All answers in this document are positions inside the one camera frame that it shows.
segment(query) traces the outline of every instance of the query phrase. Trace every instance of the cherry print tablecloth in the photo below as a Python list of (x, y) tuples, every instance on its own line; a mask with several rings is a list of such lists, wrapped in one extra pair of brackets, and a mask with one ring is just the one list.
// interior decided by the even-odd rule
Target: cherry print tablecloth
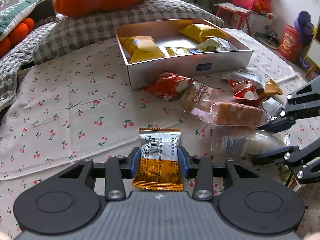
[[(284, 91), (276, 99), (285, 104), (286, 94), (304, 80), (279, 57), (239, 30), (227, 30), (254, 50), (248, 69), (265, 81), (273, 78)], [(223, 100), (232, 97), (220, 73), (197, 77), (215, 88)], [(180, 128), (181, 144), (191, 155), (211, 154), (212, 131), (176, 102), (163, 102), (143, 90), (132, 91), (124, 62), (114, 39), (98, 42), (71, 54), (33, 66), (24, 78), (17, 100), (0, 127), (0, 231), (10, 238), (20, 233), (12, 205), (24, 190), (82, 158), (105, 162), (115, 155), (128, 155), (139, 145), (139, 127)], [(307, 146), (319, 137), (318, 118), (299, 120), (290, 130), (291, 145)], [(260, 167), (281, 180), (275, 165)], [(124, 180), (127, 192), (133, 190)], [(103, 181), (96, 192), (103, 194)], [(194, 180), (184, 181), (192, 191)], [(214, 181), (214, 193), (223, 190)], [(307, 210), (299, 233), (320, 229), (320, 211)]]

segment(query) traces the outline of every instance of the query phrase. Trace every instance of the open box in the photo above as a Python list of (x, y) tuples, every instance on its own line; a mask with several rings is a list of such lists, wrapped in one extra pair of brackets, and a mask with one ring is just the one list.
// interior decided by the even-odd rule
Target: open box
[[(165, 46), (195, 48), (199, 44), (199, 42), (179, 32), (179, 30), (194, 23), (206, 24), (220, 29), (226, 34), (226, 40), (231, 42), (239, 50), (204, 52), (169, 57)], [(252, 55), (252, 50), (240, 40), (226, 33), (216, 25), (202, 19), (160, 20), (122, 25), (116, 27), (115, 32), (132, 89), (153, 85), (163, 71), (186, 77), (194, 77), (220, 71), (246, 68)], [(168, 57), (129, 64), (131, 57), (126, 49), (122, 47), (119, 38), (130, 36), (151, 36), (162, 52)]]

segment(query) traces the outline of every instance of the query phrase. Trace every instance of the gray checkered blanket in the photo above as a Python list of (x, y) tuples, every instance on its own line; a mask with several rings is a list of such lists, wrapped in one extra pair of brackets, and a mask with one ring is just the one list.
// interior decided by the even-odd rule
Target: gray checkered blanket
[(56, 24), (57, 22), (51, 22), (34, 29), (0, 60), (0, 111), (14, 102), (21, 66), (32, 62), (33, 50)]
[(115, 37), (121, 25), (168, 19), (205, 19), (222, 27), (223, 20), (180, 0), (147, 0), (128, 9), (99, 12), (78, 19), (61, 20), (33, 52), (35, 64), (63, 56), (76, 49)]

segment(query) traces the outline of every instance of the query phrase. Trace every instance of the green and white pillow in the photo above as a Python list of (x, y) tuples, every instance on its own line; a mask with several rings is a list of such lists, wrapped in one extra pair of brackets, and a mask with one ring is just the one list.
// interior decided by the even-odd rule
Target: green and white pillow
[(0, 11), (0, 41), (36, 7), (40, 0), (25, 0)]

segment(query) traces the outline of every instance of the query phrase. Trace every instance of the pink chair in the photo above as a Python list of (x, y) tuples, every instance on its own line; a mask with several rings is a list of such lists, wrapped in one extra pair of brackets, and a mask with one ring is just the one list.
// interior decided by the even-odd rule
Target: pink chair
[[(242, 7), (244, 9), (247, 9), (247, 10), (252, 10), (252, 8), (254, 6), (254, 0), (232, 0), (232, 4), (235, 5), (235, 6), (239, 6), (239, 7)], [(250, 12), (249, 13), (239, 12), (239, 11), (237, 11), (235, 9), (226, 8), (226, 7), (223, 7), (221, 5), (218, 5), (218, 8), (219, 8), (219, 10), (217, 12), (217, 16), (221, 13), (222, 10), (231, 12), (233, 14), (240, 15), (240, 19), (238, 21), (236, 29), (240, 29), (241, 25), (243, 23), (243, 20), (245, 20), (245, 22), (247, 23), (247, 27), (248, 27), (248, 34), (251, 36), (251, 31), (250, 31), (249, 21), (248, 21), (248, 16), (250, 15)], [(228, 21), (229, 25), (231, 25), (230, 16), (227, 17), (227, 21)]]

